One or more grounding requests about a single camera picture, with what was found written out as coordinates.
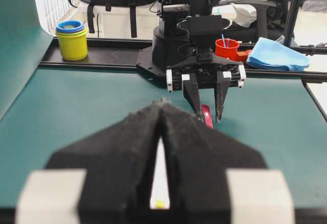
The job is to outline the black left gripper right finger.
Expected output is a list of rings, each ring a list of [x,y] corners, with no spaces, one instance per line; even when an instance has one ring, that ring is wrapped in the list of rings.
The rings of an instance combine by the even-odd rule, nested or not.
[[[295,223],[283,173],[257,150],[171,104],[161,107],[160,120],[171,205],[183,223]]]

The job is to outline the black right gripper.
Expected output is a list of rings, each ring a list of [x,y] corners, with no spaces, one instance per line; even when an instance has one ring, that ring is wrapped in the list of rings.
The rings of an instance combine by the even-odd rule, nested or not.
[[[166,69],[168,92],[182,89],[199,121],[202,121],[199,88],[212,88],[215,83],[216,122],[220,122],[229,85],[242,87],[245,80],[243,63],[217,56],[212,50],[200,54],[194,51],[192,56]]]

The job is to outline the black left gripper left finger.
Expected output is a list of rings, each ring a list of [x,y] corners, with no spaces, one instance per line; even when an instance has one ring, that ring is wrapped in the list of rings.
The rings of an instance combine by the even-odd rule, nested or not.
[[[124,223],[155,154],[162,103],[55,151],[27,178],[16,223]]]

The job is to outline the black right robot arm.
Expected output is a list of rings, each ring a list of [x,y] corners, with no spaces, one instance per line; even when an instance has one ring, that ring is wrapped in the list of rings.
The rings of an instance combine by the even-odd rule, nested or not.
[[[216,40],[226,20],[213,15],[220,0],[157,0],[159,26],[152,46],[140,50],[136,65],[166,82],[168,92],[181,90],[200,121],[205,120],[199,91],[214,90],[216,121],[220,122],[230,87],[242,87],[244,65],[217,56]]]

